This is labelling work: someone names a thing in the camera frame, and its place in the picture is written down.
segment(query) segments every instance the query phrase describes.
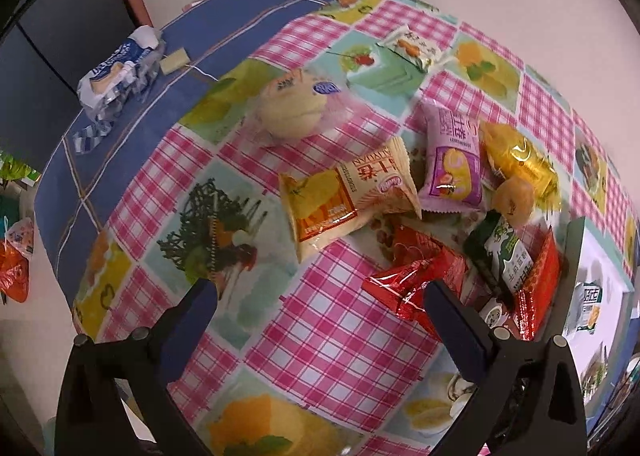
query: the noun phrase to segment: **tablecloth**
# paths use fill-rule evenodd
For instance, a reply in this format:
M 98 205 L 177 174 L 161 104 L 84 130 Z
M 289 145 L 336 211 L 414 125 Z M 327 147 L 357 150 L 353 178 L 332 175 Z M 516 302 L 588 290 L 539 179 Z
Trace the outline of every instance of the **tablecloth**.
M 376 42 L 404 24 L 456 60 L 424 75 L 382 54 Z M 566 223 L 585 215 L 627 275 L 638 264 L 636 211 L 594 133 L 542 75 L 471 24 L 420 0 L 204 0 L 163 32 L 167 53 L 184 47 L 220 81 L 194 70 L 160 76 L 144 100 L 126 103 L 91 154 L 75 156 L 70 137 L 88 124 L 80 113 L 45 170 L 36 219 L 76 328 L 111 341 L 153 324 L 205 269 L 213 195 L 223 198 L 220 309 L 170 386 L 216 454 L 238 442 L 232 426 L 256 412 L 252 443 L 279 436 L 289 442 L 283 454 L 348 446 L 354 454 L 417 455 L 442 436 L 433 419 L 411 423 L 406 408 L 420 407 L 415 397 L 455 367 L 417 324 L 360 289 L 388 263 L 385 224 L 299 265 L 277 183 L 279 172 L 309 175 L 398 134 L 420 166 L 427 101 L 510 123 L 548 152 L 563 211 L 538 213 L 519 231 L 533 256 L 547 223 L 562 249 Z M 469 77 L 476 56 L 495 66 L 493 75 Z M 372 110 L 296 147 L 249 143 L 239 131 L 247 98 L 305 64 L 346 77 Z M 401 70 L 401 82 L 376 89 Z M 455 243 L 455 231 L 478 219 L 428 226 L 452 231 Z M 472 275 L 463 298 L 484 291 Z

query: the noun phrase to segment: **orange plastic bag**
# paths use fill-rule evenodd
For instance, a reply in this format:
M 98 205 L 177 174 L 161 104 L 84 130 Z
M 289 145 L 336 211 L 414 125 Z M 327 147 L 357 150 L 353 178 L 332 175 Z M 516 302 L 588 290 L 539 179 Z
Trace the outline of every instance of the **orange plastic bag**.
M 29 261 L 8 242 L 0 242 L 0 290 L 18 303 L 29 295 Z

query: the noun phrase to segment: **wrapped pastry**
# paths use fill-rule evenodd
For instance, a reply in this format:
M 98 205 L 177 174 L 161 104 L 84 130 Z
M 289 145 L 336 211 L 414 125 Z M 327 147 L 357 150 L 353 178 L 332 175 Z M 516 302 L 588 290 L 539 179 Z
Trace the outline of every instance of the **wrapped pastry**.
M 359 229 L 376 213 L 422 214 L 400 137 L 316 175 L 296 180 L 281 174 L 280 198 L 299 261 Z
M 498 211 L 491 210 L 463 245 L 479 274 L 499 301 L 513 310 L 514 294 L 523 286 L 533 261 L 524 243 Z
M 534 189 L 536 205 L 543 211 L 560 209 L 558 173 L 548 158 L 517 129 L 508 124 L 480 123 L 481 140 L 492 170 L 502 178 L 519 176 Z
M 460 212 L 481 207 L 478 122 L 459 112 L 425 104 L 427 171 L 420 189 L 424 210 Z
M 505 180 L 494 192 L 492 208 L 502 214 L 514 229 L 529 221 L 536 204 L 533 186 L 519 176 Z
M 515 321 L 523 340 L 532 341 L 540 329 L 556 293 L 560 259 L 549 227 L 545 241 L 523 287 L 516 294 Z

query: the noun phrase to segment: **small cracker package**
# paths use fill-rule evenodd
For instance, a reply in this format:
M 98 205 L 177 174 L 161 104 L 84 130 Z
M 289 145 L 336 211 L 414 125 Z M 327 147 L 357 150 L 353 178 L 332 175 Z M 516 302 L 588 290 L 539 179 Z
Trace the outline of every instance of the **small cracker package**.
M 376 213 L 414 210 L 421 216 L 409 155 L 400 137 L 303 179 L 280 174 L 280 198 L 301 262 L 359 229 Z
M 424 104 L 428 125 L 427 170 L 418 197 L 424 210 L 460 212 L 482 207 L 478 122 Z

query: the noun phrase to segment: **green snack package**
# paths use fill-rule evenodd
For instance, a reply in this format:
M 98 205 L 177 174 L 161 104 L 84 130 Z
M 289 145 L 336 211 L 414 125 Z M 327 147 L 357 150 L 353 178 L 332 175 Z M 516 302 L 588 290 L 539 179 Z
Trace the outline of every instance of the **green snack package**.
M 509 222 L 491 210 L 463 245 L 494 297 L 513 310 L 513 296 L 521 289 L 533 260 Z

